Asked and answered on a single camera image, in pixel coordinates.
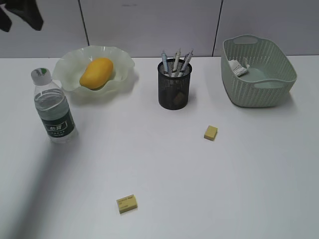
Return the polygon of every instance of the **pen holder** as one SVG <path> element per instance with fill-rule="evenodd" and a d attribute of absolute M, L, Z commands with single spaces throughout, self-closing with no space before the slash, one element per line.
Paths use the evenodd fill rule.
<path fill-rule="evenodd" d="M 173 69 L 174 59 L 168 59 L 168 71 Z M 177 71 L 183 67 L 184 61 L 179 60 Z M 163 62 L 158 65 L 159 80 L 159 104 L 168 110 L 179 110 L 184 108 L 188 102 L 188 92 L 190 83 L 190 73 L 192 67 L 190 64 L 185 69 L 181 77 L 171 77 L 164 74 Z"/>

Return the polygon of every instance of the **wall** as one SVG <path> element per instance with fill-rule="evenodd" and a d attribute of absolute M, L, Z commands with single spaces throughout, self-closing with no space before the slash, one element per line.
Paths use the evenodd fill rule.
<path fill-rule="evenodd" d="M 77 0 L 38 0 L 44 24 L 32 29 L 18 16 L 5 10 L 12 20 L 10 31 L 0 30 L 0 57 L 61 57 L 87 46 Z"/>
<path fill-rule="evenodd" d="M 287 55 L 319 55 L 319 1 L 224 0 L 214 56 L 242 34 L 274 41 Z"/>
<path fill-rule="evenodd" d="M 211 56 L 221 0 L 81 0 L 91 45 L 117 46 L 132 57 L 195 49 Z"/>
<path fill-rule="evenodd" d="M 133 57 L 169 56 L 194 48 L 219 56 L 225 39 L 253 34 L 288 55 L 319 54 L 319 2 L 314 0 L 80 0 L 91 45 L 117 46 Z M 0 31 L 0 57 L 61 57 L 87 46 L 78 0 L 37 0 L 44 18 L 33 30 L 14 14 Z"/>

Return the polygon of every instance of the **plastic bottle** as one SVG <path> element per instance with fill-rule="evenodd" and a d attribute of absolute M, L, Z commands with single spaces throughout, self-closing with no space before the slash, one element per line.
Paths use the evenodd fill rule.
<path fill-rule="evenodd" d="M 35 84 L 35 108 L 44 127 L 55 143 L 65 143 L 77 134 L 68 101 L 63 91 L 52 82 L 46 68 L 37 68 L 31 72 Z"/>

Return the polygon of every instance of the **yellow mango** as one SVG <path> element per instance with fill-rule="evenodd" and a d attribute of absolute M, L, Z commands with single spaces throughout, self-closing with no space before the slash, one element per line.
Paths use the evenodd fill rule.
<path fill-rule="evenodd" d="M 80 85 L 95 90 L 107 83 L 113 72 L 113 62 L 109 58 L 97 58 L 86 68 L 80 78 Z"/>

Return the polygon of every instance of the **wavy-edged bowl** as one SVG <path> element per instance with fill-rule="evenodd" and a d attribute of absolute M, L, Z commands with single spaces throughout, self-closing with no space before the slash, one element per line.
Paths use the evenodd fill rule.
<path fill-rule="evenodd" d="M 81 76 L 90 62 L 99 57 L 109 58 L 113 62 L 110 80 L 99 90 L 90 90 L 80 85 Z M 129 54 L 117 47 L 88 46 L 65 54 L 55 65 L 53 80 L 61 82 L 66 91 L 75 91 L 82 95 L 101 95 L 117 90 L 127 79 L 128 72 L 135 66 Z"/>

